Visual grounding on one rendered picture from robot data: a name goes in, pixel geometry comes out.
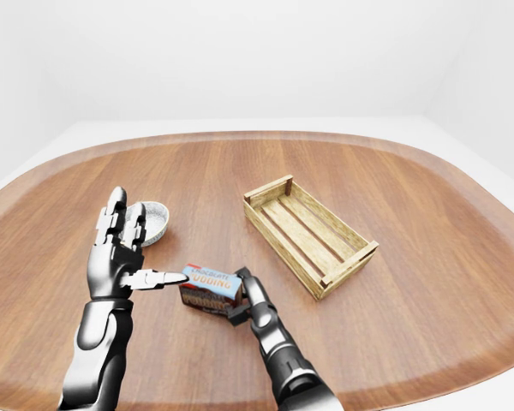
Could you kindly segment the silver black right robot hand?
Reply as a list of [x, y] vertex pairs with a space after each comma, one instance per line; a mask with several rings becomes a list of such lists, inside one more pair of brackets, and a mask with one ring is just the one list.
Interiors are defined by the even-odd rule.
[[272, 304], [259, 278], [253, 276], [247, 267], [235, 272], [242, 279], [242, 296], [248, 301], [234, 308], [229, 308], [227, 318], [234, 326], [252, 319], [258, 328], [265, 328], [271, 321], [276, 307]]

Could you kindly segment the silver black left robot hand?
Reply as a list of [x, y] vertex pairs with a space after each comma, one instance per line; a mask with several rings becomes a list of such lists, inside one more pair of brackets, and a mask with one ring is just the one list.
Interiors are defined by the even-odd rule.
[[87, 262], [87, 281], [93, 300], [127, 299], [134, 290], [162, 289], [188, 281], [183, 273], [142, 267], [146, 208], [136, 203], [130, 217], [126, 217], [126, 210], [126, 191], [116, 187], [99, 214], [97, 235]]

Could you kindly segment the chocolate pudding box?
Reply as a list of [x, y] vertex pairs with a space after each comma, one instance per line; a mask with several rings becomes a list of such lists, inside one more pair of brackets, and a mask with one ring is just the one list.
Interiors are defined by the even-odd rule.
[[188, 277], [179, 285], [183, 304], [224, 316], [241, 304], [242, 279], [238, 276], [192, 264], [187, 264], [182, 273]]

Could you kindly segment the wooden slat tray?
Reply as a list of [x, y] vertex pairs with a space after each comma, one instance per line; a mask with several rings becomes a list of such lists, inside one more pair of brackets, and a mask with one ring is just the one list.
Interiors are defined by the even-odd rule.
[[287, 175], [244, 194], [245, 216], [316, 300], [374, 256], [368, 241]]

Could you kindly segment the patterned white bowl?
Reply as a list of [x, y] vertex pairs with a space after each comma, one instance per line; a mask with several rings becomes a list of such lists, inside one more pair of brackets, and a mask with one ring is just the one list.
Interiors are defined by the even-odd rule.
[[[160, 238], [164, 235], [167, 224], [169, 222], [170, 213], [168, 208], [162, 203], [156, 201], [142, 201], [141, 204], [145, 207], [146, 210], [146, 223], [145, 223], [145, 240], [140, 244], [141, 247], [148, 247], [153, 243], [160, 240]], [[130, 205], [125, 213], [125, 224], [124, 231], [121, 233], [121, 243], [124, 246], [127, 246], [127, 242], [125, 239], [126, 235], [124, 234], [125, 229], [130, 225], [135, 227], [133, 224], [129, 224], [129, 220], [132, 219], [132, 214], [136, 210], [136, 205]]]

